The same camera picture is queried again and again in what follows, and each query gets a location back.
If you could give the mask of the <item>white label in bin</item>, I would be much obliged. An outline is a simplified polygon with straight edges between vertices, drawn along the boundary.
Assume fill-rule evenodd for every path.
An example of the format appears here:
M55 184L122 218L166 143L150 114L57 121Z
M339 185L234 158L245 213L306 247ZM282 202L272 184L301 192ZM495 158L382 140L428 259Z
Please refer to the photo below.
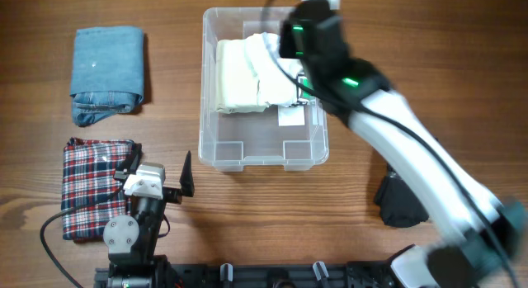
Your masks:
M302 126L305 124L304 107L292 106L278 107L278 125L284 126Z

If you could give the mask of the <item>white t-shirt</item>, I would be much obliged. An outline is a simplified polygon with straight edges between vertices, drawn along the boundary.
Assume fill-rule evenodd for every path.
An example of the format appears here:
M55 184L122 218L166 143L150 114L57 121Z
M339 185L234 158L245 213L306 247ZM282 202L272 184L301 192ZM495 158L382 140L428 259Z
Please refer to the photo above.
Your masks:
M280 37L274 33L253 34L245 39L245 55L253 76L257 79L257 99L265 106L302 106L314 98L294 85L271 59L264 40L268 40L271 52L279 65L299 83L307 85L303 67L297 59L282 59L277 56Z

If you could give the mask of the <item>folded blue denim jeans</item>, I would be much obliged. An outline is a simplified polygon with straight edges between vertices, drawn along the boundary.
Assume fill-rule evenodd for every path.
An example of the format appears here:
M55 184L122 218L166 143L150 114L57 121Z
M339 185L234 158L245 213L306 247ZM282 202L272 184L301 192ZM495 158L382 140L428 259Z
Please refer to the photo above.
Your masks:
M144 32L135 26L79 29L69 96L79 127L132 112L144 100Z

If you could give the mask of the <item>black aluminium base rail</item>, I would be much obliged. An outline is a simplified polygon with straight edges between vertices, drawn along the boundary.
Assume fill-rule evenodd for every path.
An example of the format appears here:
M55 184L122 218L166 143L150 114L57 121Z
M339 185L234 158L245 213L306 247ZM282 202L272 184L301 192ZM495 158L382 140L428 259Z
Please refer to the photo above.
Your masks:
M95 287L398 287L385 262L304 265L219 266L173 264L162 275L97 269Z

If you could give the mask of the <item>folded red plaid shirt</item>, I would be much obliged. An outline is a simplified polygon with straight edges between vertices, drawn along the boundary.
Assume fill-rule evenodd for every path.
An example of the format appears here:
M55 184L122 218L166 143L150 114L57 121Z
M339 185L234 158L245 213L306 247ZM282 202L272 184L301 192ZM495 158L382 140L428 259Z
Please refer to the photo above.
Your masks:
M114 178L116 169L129 156L129 139L97 140L71 138L64 147L61 209L93 203L62 217L63 239L85 241L100 238L110 219L130 212L130 200Z

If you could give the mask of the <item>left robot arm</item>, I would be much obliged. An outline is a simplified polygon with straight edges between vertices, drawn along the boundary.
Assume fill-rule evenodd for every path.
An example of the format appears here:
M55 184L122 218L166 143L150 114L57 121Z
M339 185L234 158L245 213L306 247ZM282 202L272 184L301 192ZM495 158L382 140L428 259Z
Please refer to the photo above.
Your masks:
M191 153L186 154L180 186L165 186L165 167L141 160L142 146L135 144L125 161L115 170L122 191L133 200L128 215L109 220L103 231L108 247L109 267L96 271L95 287L182 287L183 281L165 255L154 253L167 204L181 204L192 197L195 185L191 171Z

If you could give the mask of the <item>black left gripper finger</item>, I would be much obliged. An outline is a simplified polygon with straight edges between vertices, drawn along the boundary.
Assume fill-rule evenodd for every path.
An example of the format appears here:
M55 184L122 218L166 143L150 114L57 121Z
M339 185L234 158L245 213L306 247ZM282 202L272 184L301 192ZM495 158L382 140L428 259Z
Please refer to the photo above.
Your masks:
M133 144L126 159L116 168L114 179L125 181L129 175L136 174L142 158L142 144Z
M187 197L193 197L195 193L195 184L191 167L191 151L188 151L179 179L181 194Z

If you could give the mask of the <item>folded black garment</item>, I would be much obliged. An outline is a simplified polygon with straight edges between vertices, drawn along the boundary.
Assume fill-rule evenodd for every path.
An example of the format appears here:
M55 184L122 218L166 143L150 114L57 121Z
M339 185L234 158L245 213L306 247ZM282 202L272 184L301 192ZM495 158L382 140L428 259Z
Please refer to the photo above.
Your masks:
M395 228L410 228L429 219L429 214L417 199L408 184L388 164L374 203L379 207L379 216L385 225Z

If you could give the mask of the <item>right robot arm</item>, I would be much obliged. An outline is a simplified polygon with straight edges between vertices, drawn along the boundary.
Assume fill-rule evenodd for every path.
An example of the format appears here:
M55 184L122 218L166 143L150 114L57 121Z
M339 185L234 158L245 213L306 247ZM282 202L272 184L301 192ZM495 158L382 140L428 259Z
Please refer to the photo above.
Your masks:
M412 246L390 261L396 283L473 287L499 268L510 271L523 205L502 204L442 148L391 82L351 55L341 22L327 0L301 2L283 23L280 56L302 63L304 90L388 162L435 223L440 243Z

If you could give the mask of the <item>clear plastic storage bin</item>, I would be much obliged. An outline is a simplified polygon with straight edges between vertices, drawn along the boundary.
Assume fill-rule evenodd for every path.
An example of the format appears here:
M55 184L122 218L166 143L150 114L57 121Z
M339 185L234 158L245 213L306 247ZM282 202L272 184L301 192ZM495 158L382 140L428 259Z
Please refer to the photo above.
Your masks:
M317 100L304 106L302 126L279 126L277 106L252 113L215 110L217 44L258 33L261 12L260 7L212 7L203 15L198 155L203 164L221 172L275 165L286 171L309 170L329 155L327 117Z

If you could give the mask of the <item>cream cloth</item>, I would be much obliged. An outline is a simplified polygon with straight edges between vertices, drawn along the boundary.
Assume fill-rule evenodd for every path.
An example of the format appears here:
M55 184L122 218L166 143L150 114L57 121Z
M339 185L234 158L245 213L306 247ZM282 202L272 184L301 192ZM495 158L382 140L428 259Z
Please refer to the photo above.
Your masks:
M245 55L244 40L221 40L216 48L215 103L219 113L263 112L257 75Z

